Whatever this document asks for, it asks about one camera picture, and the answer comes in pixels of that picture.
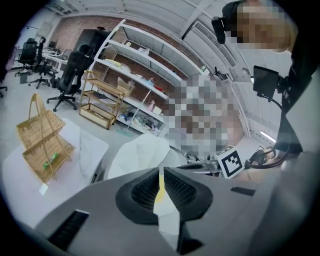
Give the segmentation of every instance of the white wall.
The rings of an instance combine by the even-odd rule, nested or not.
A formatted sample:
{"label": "white wall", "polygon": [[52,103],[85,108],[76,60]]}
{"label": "white wall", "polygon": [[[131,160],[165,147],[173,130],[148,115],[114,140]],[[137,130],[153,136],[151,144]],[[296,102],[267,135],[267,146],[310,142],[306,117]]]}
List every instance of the white wall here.
{"label": "white wall", "polygon": [[56,29],[60,17],[53,11],[49,10],[48,8],[42,8],[39,10],[24,26],[24,28],[21,30],[21,35],[17,43],[15,44],[16,47],[23,47],[23,44],[27,41],[28,38],[34,38],[36,41],[39,42],[40,36],[37,35],[38,30],[42,27],[44,22],[51,24],[51,29],[48,33],[48,36],[46,36],[46,42],[44,44],[44,47],[46,47],[49,42],[50,38]]}
{"label": "white wall", "polygon": [[268,144],[261,143],[253,137],[243,136],[238,145],[236,145],[236,150],[241,161],[245,162],[248,160],[259,147],[259,145],[264,148],[269,146]]}

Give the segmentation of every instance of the paper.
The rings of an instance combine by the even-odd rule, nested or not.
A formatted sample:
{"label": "paper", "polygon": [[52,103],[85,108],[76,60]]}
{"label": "paper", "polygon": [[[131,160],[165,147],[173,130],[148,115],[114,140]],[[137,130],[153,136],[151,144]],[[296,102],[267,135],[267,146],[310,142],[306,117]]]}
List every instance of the paper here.
{"label": "paper", "polygon": [[46,184],[42,184],[41,187],[39,188],[39,193],[44,196],[44,194],[47,192],[48,186]]}

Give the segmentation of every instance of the basket handle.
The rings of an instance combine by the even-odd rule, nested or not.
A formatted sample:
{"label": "basket handle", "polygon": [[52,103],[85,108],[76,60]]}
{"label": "basket handle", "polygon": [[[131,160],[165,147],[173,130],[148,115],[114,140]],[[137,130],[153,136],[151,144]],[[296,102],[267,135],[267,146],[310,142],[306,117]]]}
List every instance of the basket handle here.
{"label": "basket handle", "polygon": [[35,107],[36,107],[36,111],[38,112],[38,114],[40,116],[42,116],[44,113],[46,113],[46,107],[45,104],[40,96],[39,93],[35,92],[32,97],[31,97],[31,101],[30,101],[30,107],[29,107],[29,120],[30,120],[30,115],[31,115],[31,107],[32,107],[32,102],[35,102]]}

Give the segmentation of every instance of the green object in basket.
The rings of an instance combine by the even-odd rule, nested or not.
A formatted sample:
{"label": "green object in basket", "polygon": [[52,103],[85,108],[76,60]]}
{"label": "green object in basket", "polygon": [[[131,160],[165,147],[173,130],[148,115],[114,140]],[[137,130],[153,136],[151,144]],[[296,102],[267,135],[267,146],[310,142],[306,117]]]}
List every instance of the green object in basket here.
{"label": "green object in basket", "polygon": [[45,162],[43,164],[43,168],[47,170],[49,164],[51,164],[57,158],[57,156],[58,156],[58,153],[54,153],[53,156],[51,156],[51,158],[49,159],[49,162]]}

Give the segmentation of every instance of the desk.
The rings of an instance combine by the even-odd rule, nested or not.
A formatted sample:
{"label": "desk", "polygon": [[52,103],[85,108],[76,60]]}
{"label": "desk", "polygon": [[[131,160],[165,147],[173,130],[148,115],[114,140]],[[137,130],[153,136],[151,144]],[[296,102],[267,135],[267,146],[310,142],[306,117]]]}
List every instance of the desk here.
{"label": "desk", "polygon": [[13,216],[35,228],[54,208],[96,182],[101,173],[101,160],[109,145],[64,118],[65,126],[59,133],[75,146],[75,151],[66,160],[55,176],[46,185],[41,195],[42,181],[29,168],[22,157],[25,151],[21,144],[2,163],[3,193]]}
{"label": "desk", "polygon": [[67,60],[67,59],[66,59],[66,60],[63,60],[63,59],[57,58],[57,57],[55,57],[55,56],[49,55],[49,54],[47,54],[47,53],[43,53],[43,54],[42,54],[42,57],[44,57],[44,58],[46,58],[46,59],[48,59],[48,60],[50,60],[50,61],[53,61],[53,62],[58,63],[58,65],[54,66],[53,69],[58,72],[58,73],[56,74],[56,77],[55,77],[55,78],[56,78],[56,79],[57,79],[57,78],[61,78],[61,77],[62,77],[62,74],[64,73],[64,72],[61,70],[61,66],[62,66],[62,64],[67,65],[68,60]]}

